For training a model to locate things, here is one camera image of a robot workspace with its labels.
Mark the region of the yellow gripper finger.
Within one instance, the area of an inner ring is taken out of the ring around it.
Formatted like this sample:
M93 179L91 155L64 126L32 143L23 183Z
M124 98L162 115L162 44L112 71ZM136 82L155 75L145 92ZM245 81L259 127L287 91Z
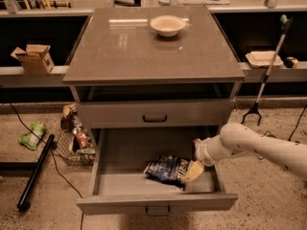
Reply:
M200 161L191 161L186 173L182 177L183 183L190 183L199 177L204 171L204 165Z

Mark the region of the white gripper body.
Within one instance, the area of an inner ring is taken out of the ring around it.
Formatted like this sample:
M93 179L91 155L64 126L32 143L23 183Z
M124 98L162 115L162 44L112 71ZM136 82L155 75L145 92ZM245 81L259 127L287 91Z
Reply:
M224 145L220 136L201 140L197 138L193 141L195 147L195 157L206 167L211 167L225 158Z

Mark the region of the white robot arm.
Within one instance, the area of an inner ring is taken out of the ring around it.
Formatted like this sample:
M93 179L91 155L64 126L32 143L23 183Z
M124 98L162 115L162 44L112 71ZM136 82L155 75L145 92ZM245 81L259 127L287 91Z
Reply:
M307 180L307 146L304 144L263 136L239 123L228 123L221 128L219 135L204 140L195 139L193 143L196 160L189 164L182 178L184 183L199 177L205 167L248 152L258 154Z

